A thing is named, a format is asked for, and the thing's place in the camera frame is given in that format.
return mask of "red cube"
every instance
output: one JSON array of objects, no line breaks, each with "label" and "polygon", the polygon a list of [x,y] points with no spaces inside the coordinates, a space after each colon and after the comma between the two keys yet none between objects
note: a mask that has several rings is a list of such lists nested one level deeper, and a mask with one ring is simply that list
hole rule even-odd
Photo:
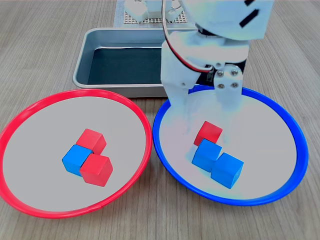
[{"label": "red cube", "polygon": [[90,154],[79,172],[86,183],[104,187],[113,170],[108,157]]},{"label": "red cube", "polygon": [[199,146],[203,139],[207,139],[208,141],[216,144],[221,133],[222,129],[220,127],[217,127],[216,125],[213,125],[210,122],[205,121],[200,131],[196,135],[193,144]]},{"label": "red cube", "polygon": [[100,155],[105,149],[107,142],[101,133],[87,128],[76,142],[76,145],[90,149],[94,154]]}]

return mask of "wooden table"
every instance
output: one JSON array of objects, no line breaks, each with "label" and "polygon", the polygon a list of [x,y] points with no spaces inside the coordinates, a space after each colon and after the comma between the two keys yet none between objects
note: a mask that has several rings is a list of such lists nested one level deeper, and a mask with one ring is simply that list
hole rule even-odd
[{"label": "wooden table", "polygon": [[[115,8],[110,0],[0,1],[1,131],[32,103],[76,88],[72,76],[84,34],[112,27]],[[304,131],[309,166],[289,196],[257,207],[212,202],[178,183],[153,150],[139,181],[91,214],[41,219],[0,199],[0,239],[319,239],[320,1],[275,3],[265,38],[252,42],[244,85],[284,106]],[[164,99],[134,101],[153,123]]]}]

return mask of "white robot part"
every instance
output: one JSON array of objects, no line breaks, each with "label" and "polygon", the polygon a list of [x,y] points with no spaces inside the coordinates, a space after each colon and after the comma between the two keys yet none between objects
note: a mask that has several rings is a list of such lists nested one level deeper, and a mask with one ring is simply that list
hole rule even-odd
[{"label": "white robot part", "polygon": [[232,39],[263,39],[273,0],[183,0],[182,6],[208,32]]},{"label": "white robot part", "polygon": [[236,112],[242,103],[243,73],[233,64],[226,64],[213,78],[217,101],[224,112]]},{"label": "white robot part", "polygon": [[[164,0],[165,2],[165,15],[172,9],[172,0]],[[161,7],[162,0],[146,0],[147,17],[148,19],[159,19],[162,17]]]},{"label": "white robot part", "polygon": [[[248,41],[233,41],[218,36],[204,37],[198,31],[173,32],[169,35],[169,41],[174,49],[186,60],[198,66],[215,66],[219,71],[216,72],[214,81],[218,84],[225,84],[221,89],[219,99],[225,109],[231,109],[231,104],[235,104],[242,88],[242,71],[235,65],[226,63],[241,63],[245,61],[249,53]],[[233,70],[237,70],[237,75],[230,75]],[[170,104],[176,111],[184,108],[188,90],[192,89],[198,78],[199,72],[195,72],[184,66],[173,54],[165,41],[161,50],[161,83],[167,93]],[[230,87],[234,81],[238,88]]]},{"label": "white robot part", "polygon": [[[162,0],[125,0],[124,10],[137,22],[143,22],[145,19],[162,18]],[[178,0],[165,0],[165,18],[173,22],[183,7]]]}]

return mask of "blue cube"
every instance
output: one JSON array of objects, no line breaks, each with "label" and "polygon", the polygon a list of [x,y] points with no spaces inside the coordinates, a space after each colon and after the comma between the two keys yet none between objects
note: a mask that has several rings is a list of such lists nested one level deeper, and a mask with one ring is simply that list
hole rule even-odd
[{"label": "blue cube", "polygon": [[210,173],[221,150],[221,146],[204,138],[194,154],[192,163]]},{"label": "blue cube", "polygon": [[82,177],[79,170],[92,153],[93,152],[90,149],[79,145],[73,145],[63,157],[63,165],[69,173]]},{"label": "blue cube", "polygon": [[218,160],[214,162],[211,170],[211,178],[231,189],[238,180],[243,165],[243,161],[224,152]]}]

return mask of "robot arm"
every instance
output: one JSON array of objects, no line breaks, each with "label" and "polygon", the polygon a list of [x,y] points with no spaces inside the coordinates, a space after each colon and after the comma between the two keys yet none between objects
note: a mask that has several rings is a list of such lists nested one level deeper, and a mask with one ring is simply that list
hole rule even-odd
[{"label": "robot arm", "polygon": [[228,112],[241,102],[250,41],[264,38],[273,0],[182,0],[198,31],[168,34],[161,53],[161,82],[170,104],[183,111],[195,84],[214,86]]}]

